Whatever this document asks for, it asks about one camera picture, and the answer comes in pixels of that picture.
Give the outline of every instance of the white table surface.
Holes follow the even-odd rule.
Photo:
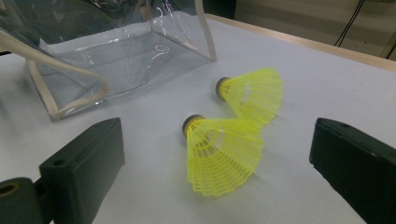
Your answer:
[[[26,176],[95,122],[120,117],[126,165],[93,223],[364,223],[308,161],[319,117],[348,123],[396,147],[396,74],[209,21],[218,60],[155,90],[51,120],[16,55],[0,57],[0,181]],[[210,90],[216,77],[275,67],[278,116],[262,130],[264,154],[245,186],[219,197],[187,182],[180,121],[232,118]]]

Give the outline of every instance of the plastic shuttlecock skirt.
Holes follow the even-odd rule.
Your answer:
[[[245,184],[262,157],[261,129],[249,120],[193,117],[185,130],[188,180],[205,196]]]
[[[262,127],[280,107],[283,82],[274,68],[262,68],[239,77],[220,79],[216,93],[237,117],[253,120]]]

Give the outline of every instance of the transparent plastic bag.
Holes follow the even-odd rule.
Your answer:
[[[216,60],[201,0],[0,0],[0,37],[56,119]]]

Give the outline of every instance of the cable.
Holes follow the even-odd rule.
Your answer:
[[[389,58],[390,58],[390,55],[392,55],[393,51],[395,51],[395,50],[396,50],[396,43],[395,43],[395,45],[393,45],[392,49],[389,51],[387,57],[385,57],[385,58],[386,58],[386,59],[389,59]]]
[[[361,6],[363,6],[364,0],[360,0],[358,5],[355,8],[355,12],[353,13],[352,17],[350,18],[348,24],[346,25],[346,28],[344,28],[343,33],[341,33],[340,37],[338,37],[337,41],[335,42],[335,46],[337,46],[338,43],[338,47],[341,47],[341,44],[344,41],[344,38],[347,35],[347,32],[349,31],[350,26],[352,25],[352,23],[355,21],[356,17],[358,16],[359,12],[361,11]]]

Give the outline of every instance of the black plastic block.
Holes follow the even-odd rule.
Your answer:
[[[32,180],[21,177],[0,183],[0,223],[44,223]]]
[[[120,119],[91,126],[39,169],[54,198],[56,224],[92,223],[125,163]]]
[[[345,123],[318,119],[310,162],[367,223],[396,223],[396,150]]]

